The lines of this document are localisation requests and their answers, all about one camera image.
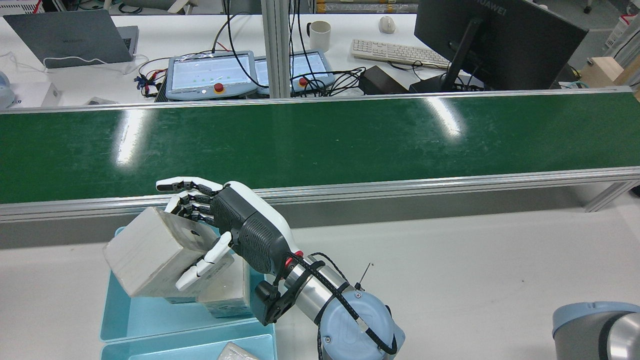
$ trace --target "white desk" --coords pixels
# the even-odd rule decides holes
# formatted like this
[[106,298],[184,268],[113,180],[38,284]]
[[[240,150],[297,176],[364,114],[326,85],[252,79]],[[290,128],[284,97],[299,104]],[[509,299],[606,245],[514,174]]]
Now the white desk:
[[[305,46],[308,49],[308,37],[305,33],[307,22],[313,20],[328,21],[332,25],[332,39],[331,47],[326,53],[326,57],[333,70],[349,70],[359,66],[368,68],[378,65],[402,85],[408,87],[417,81],[413,72],[393,69],[388,64],[379,61],[354,59],[349,53],[351,41],[354,38],[424,46],[413,35],[415,15],[391,16],[396,22],[397,30],[394,34],[389,35],[378,30],[378,21],[381,15],[302,15],[301,27]],[[113,21],[117,26],[137,25],[140,27],[138,53],[144,54],[150,59],[210,49],[216,32],[226,19],[224,15],[113,17]],[[297,24],[294,30],[294,48],[299,51],[302,48]],[[232,31],[237,51],[252,50],[256,56],[265,55],[262,17],[260,15],[238,15],[232,22]],[[223,32],[220,42],[228,47],[226,32]],[[42,64],[13,32],[11,27],[7,25],[4,19],[0,19],[0,44],[3,45],[0,54],[12,51],[15,53],[18,62],[43,69]],[[0,70],[9,77],[12,83],[53,82],[56,88],[62,92],[61,106],[82,105],[94,96],[122,104],[152,102],[152,99],[144,98],[140,95],[140,91],[136,89],[136,83],[133,79],[137,76],[137,72],[126,76],[121,74],[121,71],[127,65],[111,64],[51,69],[50,73],[43,74],[31,69],[17,68],[7,56],[0,58]],[[166,67],[166,60],[150,64],[144,70],[148,71],[164,67]],[[418,71],[423,78],[435,76],[441,72],[437,70]]]
[[[393,310],[397,359],[553,360],[551,315],[572,302],[640,304],[640,200],[581,208],[295,229]],[[101,244],[0,251],[0,359],[98,359],[108,280]],[[315,360],[297,308],[276,325],[281,360]]]

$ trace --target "huawei logo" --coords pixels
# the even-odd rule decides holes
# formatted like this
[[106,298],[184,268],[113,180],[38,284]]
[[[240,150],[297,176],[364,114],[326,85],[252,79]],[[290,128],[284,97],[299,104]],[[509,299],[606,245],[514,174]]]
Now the huawei logo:
[[493,2],[491,2],[490,0],[476,0],[480,5],[482,6],[486,6],[489,9],[495,11],[498,13],[498,15],[502,15],[505,16],[507,14],[507,9],[499,6],[498,4],[495,4]]

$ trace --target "white cable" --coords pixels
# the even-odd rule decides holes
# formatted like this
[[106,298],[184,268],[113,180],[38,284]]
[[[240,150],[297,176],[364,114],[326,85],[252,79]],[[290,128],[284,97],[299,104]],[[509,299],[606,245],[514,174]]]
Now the white cable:
[[9,56],[9,60],[11,60],[11,62],[15,64],[15,69],[16,70],[18,69],[18,66],[21,66],[21,67],[25,67],[25,68],[32,69],[32,70],[35,70],[35,71],[39,71],[39,72],[42,72],[42,73],[46,73],[47,72],[46,69],[45,70],[40,70],[40,69],[34,68],[33,66],[27,65],[25,63],[18,62],[16,60],[16,58],[15,58],[15,54],[13,53],[13,51],[9,51],[6,54],[0,55],[0,58],[3,58],[5,56]]
[[[29,68],[29,69],[32,69],[32,70],[35,70],[35,71],[43,72],[43,73],[49,73],[49,69],[46,66],[45,66],[44,70],[40,70],[40,69],[34,68],[33,66],[27,65],[25,63],[18,62],[16,60],[16,58],[15,58],[15,54],[13,53],[13,51],[9,51],[6,54],[0,55],[0,58],[2,58],[4,56],[9,56],[9,60],[11,60],[16,65],[16,69],[17,69],[18,66],[21,66],[21,67]],[[142,65],[142,63],[140,65],[136,65],[136,57],[138,57],[138,56],[143,57],[145,59],[145,61],[149,61],[149,57],[147,55],[144,55],[144,54],[133,54],[133,60],[130,61],[131,63],[124,69],[124,71],[121,71],[121,70],[118,70],[118,69],[111,69],[111,68],[108,68],[108,67],[96,67],[96,68],[97,69],[106,69],[106,70],[117,71],[117,72],[121,73],[122,75],[129,75],[130,73],[134,72],[137,68],[139,68],[140,65]],[[44,59],[42,59],[42,63],[46,64],[47,60],[65,60],[65,59],[78,59],[78,60],[82,60],[82,61],[84,61],[86,63],[90,63],[90,62],[93,62],[93,61],[99,61],[99,62],[101,62],[101,63],[103,63],[105,65],[110,65],[109,63],[106,63],[106,62],[104,62],[104,61],[102,61],[100,59],[85,60],[85,59],[80,58],[78,56],[66,56],[64,58],[44,58]]]
[[94,61],[99,61],[105,65],[109,65],[109,63],[106,63],[100,59],[91,59],[91,60],[85,60],[83,58],[81,58],[80,56],[65,56],[64,58],[44,58],[42,59],[42,65],[44,65],[45,69],[47,69],[47,60],[66,60],[66,59],[78,59],[78,60],[82,60],[85,63],[92,63]]

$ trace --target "metal frame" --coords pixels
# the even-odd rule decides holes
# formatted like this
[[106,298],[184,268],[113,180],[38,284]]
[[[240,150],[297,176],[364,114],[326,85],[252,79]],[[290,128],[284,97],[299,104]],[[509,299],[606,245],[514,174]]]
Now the metal frame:
[[262,0],[262,25],[264,48],[267,52],[269,95],[272,99],[291,97],[287,0]]
[[74,111],[100,111],[100,110],[128,110],[128,109],[161,109],[161,108],[193,108],[193,107],[215,107],[215,106],[242,106],[242,105],[269,105],[269,104],[296,104],[303,102],[337,102],[337,101],[372,101],[388,99],[426,99],[439,97],[443,99],[454,99],[457,97],[502,97],[502,96],[527,96],[527,95],[575,95],[575,94],[613,94],[631,93],[633,90],[629,86],[612,86],[608,88],[586,88],[586,89],[557,89],[557,90],[515,90],[515,91],[487,91],[470,93],[433,93],[433,94],[399,94],[399,95],[367,95],[358,97],[313,97],[313,98],[293,98],[293,99],[253,99],[253,100],[219,100],[219,101],[181,101],[181,102],[152,102],[140,104],[113,104],[95,106],[64,106],[55,108],[23,108],[0,111],[4,114],[24,114],[24,113],[63,113]]
[[[608,187],[587,204],[585,207],[586,212],[598,211],[617,196],[640,183],[640,167],[300,186],[258,189],[255,192],[272,205],[284,205],[611,182],[615,184]],[[33,220],[137,214],[149,206],[166,205],[170,197],[171,195],[149,195],[126,198],[0,204],[0,224]]]

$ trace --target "white mug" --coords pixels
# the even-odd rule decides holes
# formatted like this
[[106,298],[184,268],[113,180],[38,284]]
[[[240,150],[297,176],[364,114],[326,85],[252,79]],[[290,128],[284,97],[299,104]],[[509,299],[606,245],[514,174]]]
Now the white mug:
[[314,21],[307,24],[307,36],[309,36],[311,49],[329,51],[331,39],[331,25],[326,21]]

